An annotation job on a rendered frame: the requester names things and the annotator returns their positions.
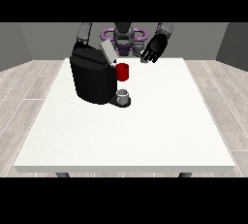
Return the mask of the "small grey cup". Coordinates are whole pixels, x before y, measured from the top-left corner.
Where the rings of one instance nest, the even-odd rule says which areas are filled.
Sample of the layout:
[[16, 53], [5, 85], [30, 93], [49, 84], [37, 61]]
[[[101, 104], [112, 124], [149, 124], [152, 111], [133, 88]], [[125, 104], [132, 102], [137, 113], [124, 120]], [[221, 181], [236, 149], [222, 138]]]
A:
[[129, 92], [126, 89], [119, 89], [116, 92], [117, 103], [120, 105], [127, 104], [129, 101]]

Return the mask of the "black coffee machine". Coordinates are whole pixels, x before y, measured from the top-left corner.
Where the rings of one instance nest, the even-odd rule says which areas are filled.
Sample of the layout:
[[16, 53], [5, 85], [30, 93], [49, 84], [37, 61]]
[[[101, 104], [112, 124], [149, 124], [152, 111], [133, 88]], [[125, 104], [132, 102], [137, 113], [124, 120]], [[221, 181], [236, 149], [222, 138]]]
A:
[[82, 100], [98, 105], [113, 104], [119, 108], [131, 105], [117, 103], [117, 83], [115, 65], [110, 65], [103, 52], [95, 48], [73, 50], [70, 64], [77, 96]]

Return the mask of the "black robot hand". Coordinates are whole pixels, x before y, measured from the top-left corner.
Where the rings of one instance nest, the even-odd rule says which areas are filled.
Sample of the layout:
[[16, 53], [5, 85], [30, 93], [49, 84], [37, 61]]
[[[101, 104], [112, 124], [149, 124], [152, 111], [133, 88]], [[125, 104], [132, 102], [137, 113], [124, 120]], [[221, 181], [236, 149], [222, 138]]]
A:
[[156, 63], [168, 45], [167, 36], [164, 34], [155, 35], [147, 44], [146, 48], [140, 53], [143, 61]]
[[77, 49], [77, 48], [87, 48], [87, 45], [85, 45], [83, 42], [76, 42], [74, 44], [74, 48], [73, 50]]

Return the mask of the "red pod holder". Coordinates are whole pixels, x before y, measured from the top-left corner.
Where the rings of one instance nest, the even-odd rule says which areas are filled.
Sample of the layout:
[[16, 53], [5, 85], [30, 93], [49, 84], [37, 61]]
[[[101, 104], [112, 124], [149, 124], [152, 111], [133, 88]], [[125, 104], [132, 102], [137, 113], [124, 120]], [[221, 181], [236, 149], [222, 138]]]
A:
[[126, 63], [118, 63], [115, 65], [116, 79], [125, 81], [129, 78], [129, 65]]

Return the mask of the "pale grey machine lid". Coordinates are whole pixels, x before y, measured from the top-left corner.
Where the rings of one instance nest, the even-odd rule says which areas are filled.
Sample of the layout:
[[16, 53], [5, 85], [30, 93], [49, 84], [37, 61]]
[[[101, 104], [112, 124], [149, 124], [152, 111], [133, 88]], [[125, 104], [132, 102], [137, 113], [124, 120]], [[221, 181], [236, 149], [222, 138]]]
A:
[[112, 64], [117, 59], [117, 53], [115, 52], [110, 40], [105, 40], [100, 43], [100, 49], [106, 57], [109, 64]]

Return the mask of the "small grey coffee pod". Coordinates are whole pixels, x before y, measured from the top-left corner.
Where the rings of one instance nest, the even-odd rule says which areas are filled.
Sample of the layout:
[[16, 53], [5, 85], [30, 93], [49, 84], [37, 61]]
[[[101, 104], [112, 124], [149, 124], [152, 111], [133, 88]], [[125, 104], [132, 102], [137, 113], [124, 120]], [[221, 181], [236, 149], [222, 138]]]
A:
[[136, 42], [133, 44], [133, 56], [141, 56], [141, 52], [144, 50], [143, 42]]

